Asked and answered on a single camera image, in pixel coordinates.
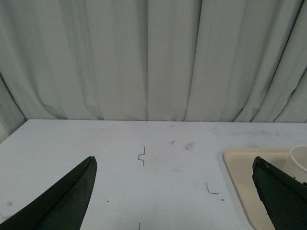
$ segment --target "white cup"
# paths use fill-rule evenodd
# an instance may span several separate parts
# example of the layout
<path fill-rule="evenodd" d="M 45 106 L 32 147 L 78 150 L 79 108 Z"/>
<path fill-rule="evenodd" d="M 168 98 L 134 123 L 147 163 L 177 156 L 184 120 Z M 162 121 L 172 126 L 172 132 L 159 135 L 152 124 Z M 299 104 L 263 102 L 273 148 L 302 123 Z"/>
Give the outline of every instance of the white cup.
<path fill-rule="evenodd" d="M 307 185 L 307 145 L 296 145 L 290 149 L 283 171 Z"/>

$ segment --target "dark stain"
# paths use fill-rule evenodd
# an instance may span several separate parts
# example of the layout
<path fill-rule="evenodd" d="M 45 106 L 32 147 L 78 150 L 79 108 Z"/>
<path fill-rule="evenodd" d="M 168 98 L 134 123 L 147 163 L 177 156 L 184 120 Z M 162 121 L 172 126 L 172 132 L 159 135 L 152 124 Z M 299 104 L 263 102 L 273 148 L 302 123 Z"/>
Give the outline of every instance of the dark stain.
<path fill-rule="evenodd" d="M 192 148 L 194 148 L 194 143 L 189 143 L 189 144 L 187 144 L 185 147 L 184 147 L 184 149 L 185 150 L 190 150 L 190 149 L 192 149 Z"/>

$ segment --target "white curtain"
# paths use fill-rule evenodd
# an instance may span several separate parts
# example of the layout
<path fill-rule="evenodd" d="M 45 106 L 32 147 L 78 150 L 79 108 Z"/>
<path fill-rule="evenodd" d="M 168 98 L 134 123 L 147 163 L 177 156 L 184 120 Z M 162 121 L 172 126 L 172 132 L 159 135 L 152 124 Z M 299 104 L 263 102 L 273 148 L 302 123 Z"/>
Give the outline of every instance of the white curtain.
<path fill-rule="evenodd" d="M 305 122 L 306 22 L 302 0 L 2 0 L 0 73 L 26 119 Z"/>
<path fill-rule="evenodd" d="M 0 143 L 24 122 L 24 116 L 13 101 L 0 75 Z"/>

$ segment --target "table surface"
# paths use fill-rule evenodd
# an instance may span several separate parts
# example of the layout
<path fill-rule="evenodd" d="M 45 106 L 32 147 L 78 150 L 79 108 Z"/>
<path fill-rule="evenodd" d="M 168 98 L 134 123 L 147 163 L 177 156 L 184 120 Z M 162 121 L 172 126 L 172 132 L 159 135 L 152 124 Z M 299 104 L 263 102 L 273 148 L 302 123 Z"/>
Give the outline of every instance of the table surface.
<path fill-rule="evenodd" d="M 82 230 L 253 229 L 224 152 L 298 144 L 307 124 L 28 120 L 0 144 L 0 223 L 95 156 Z"/>

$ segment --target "beige tray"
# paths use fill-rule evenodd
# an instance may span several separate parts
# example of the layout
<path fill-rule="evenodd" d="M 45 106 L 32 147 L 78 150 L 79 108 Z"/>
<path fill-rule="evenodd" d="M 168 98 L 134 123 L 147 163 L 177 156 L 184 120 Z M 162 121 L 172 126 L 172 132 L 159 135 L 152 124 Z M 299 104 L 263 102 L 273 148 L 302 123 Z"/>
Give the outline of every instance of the beige tray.
<path fill-rule="evenodd" d="M 252 164 L 257 156 L 282 169 L 289 155 L 288 149 L 230 149 L 224 162 L 235 185 L 248 220 L 256 230 L 274 230 L 252 179 Z"/>

